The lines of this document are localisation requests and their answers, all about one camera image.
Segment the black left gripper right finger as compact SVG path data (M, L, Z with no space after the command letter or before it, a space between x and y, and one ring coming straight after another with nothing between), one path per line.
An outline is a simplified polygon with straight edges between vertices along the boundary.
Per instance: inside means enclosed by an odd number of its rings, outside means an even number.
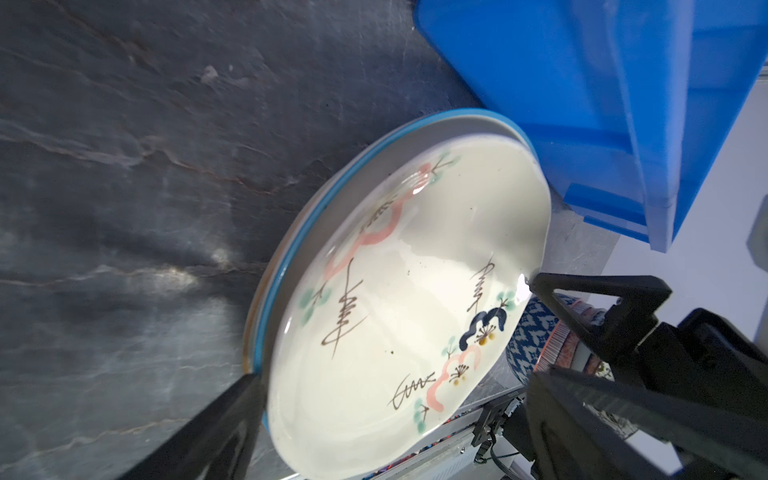
M558 368L531 376L526 408L543 479L665 478L598 411L695 456L679 479L767 476L767 425L748 416Z

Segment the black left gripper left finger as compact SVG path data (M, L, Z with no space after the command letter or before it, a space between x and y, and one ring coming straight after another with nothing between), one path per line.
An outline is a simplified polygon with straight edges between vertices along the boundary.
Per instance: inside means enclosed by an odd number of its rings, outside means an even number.
M243 479L265 408L261 378L246 374L123 479Z

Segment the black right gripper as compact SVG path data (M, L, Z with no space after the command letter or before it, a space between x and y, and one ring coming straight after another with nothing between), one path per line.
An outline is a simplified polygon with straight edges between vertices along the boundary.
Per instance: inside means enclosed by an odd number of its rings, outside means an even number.
M600 359L616 380L757 420L767 418L767 355L726 318L691 311L677 326L656 310L671 296L663 280L641 276L539 273L531 292ZM611 297L606 309L577 308L568 291Z

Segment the white floral painted plate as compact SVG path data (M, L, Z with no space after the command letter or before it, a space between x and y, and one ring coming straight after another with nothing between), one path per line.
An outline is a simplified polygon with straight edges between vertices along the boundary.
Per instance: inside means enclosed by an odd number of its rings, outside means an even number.
M285 463L361 476L447 421L519 323L550 216L534 153L498 134L409 157L368 194L282 311L266 413Z

